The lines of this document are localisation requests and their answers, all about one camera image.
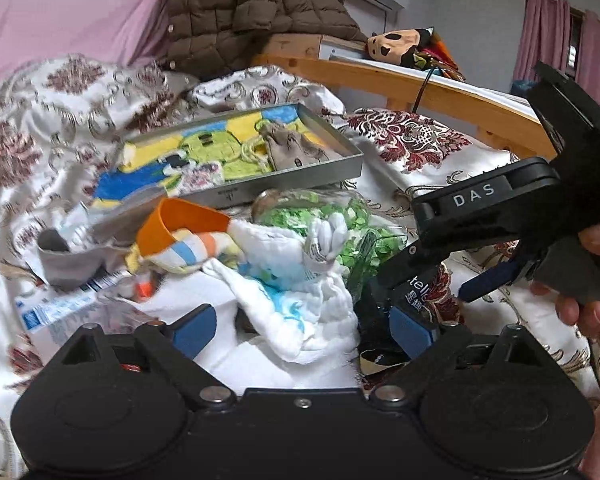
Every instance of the quilted jacket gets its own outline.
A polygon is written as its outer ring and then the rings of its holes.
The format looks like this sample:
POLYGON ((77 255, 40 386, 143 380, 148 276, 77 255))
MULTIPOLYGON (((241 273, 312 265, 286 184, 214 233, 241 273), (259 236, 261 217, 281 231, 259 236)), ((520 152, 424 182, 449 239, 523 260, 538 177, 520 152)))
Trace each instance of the quilted jacket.
POLYGON ((169 0, 167 65, 202 80, 242 70, 276 32, 365 41, 344 0, 169 0))

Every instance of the silver bolt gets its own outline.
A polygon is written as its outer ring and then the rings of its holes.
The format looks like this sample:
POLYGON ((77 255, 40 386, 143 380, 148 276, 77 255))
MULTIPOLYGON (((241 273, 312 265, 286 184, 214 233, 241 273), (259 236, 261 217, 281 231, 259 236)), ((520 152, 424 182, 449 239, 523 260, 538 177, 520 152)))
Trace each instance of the silver bolt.
POLYGON ((309 399, 296 399, 294 400, 294 404, 303 410, 311 407, 311 401, 309 399))
POLYGON ((399 402, 405 397, 404 390, 400 386, 380 386, 375 390, 376 397, 385 402, 399 402))
POLYGON ((214 404, 225 402, 226 400, 229 400, 230 397, 231 390, 229 388, 225 388, 224 386, 207 386, 206 388, 202 388, 202 390, 200 390, 200 398, 202 400, 206 400, 206 402, 212 402, 214 404))

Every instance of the floral blanket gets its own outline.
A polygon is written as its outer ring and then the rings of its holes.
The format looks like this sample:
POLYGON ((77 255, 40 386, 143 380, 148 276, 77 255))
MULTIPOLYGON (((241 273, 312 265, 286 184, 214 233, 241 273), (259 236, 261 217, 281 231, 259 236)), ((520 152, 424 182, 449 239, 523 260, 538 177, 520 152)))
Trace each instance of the floral blanket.
MULTIPOLYGON (((22 255, 42 229, 58 226, 74 205, 90 200, 122 137, 227 108, 303 102, 365 153, 362 176, 342 186, 357 189, 371 208, 400 222, 411 237, 416 236, 409 210, 414 196, 514 160, 509 152, 422 116, 387 110, 347 115, 326 88, 277 67, 196 84, 190 76, 155 66, 122 69, 80 56, 26 66, 0 83, 0 479, 17 478, 24 470, 8 424, 15 401, 41 367, 14 306, 14 298, 39 285, 22 255)), ((599 402, 600 352, 559 322, 550 298, 534 298, 518 284, 471 304, 456 299, 461 283, 510 256, 512 247, 453 254, 427 297, 432 314, 464 320, 479 333, 524 324, 584 395, 599 402)))

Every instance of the gray tray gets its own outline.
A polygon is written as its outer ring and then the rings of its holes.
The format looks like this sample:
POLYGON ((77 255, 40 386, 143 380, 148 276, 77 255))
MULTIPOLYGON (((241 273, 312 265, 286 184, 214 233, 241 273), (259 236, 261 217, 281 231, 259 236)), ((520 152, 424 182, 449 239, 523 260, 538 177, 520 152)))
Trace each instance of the gray tray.
MULTIPOLYGON (((271 188, 291 189, 294 187, 324 186, 325 184, 334 184, 341 180, 360 176, 362 172, 362 152, 349 139, 344 137, 327 121, 309 110, 309 108, 301 104, 284 104, 263 108, 280 108, 286 106, 295 107, 298 117, 304 125, 312 133, 320 137, 332 150, 342 155, 342 158, 321 162, 320 164, 293 168, 291 170, 273 171, 272 173, 234 180, 222 186, 195 191, 180 198, 220 209, 252 202, 264 190, 271 188)), ((142 146, 160 137, 173 135, 184 130, 189 130, 190 128, 204 126, 205 124, 217 123, 218 121, 252 114, 253 112, 254 110, 226 112, 207 119, 179 124, 172 128, 155 130, 150 134, 139 137, 137 140, 134 139, 128 142, 142 146)))

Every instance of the black cable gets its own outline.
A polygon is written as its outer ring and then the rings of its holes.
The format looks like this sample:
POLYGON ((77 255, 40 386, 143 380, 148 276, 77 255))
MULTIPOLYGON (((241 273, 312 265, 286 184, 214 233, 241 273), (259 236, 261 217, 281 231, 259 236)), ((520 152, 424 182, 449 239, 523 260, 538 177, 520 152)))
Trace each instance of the black cable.
POLYGON ((416 97, 416 102, 414 102, 414 104, 413 104, 413 110, 411 110, 412 114, 414 114, 418 111, 418 106, 420 106, 420 99, 422 99, 422 94, 424 94, 425 86, 427 86, 427 83, 429 82, 429 79, 431 79, 431 76, 433 75, 435 69, 436 69, 435 66, 432 66, 429 69, 429 73, 427 74, 426 78, 424 79, 424 83, 422 83, 422 86, 420 87, 420 91, 418 92, 418 97, 416 97))

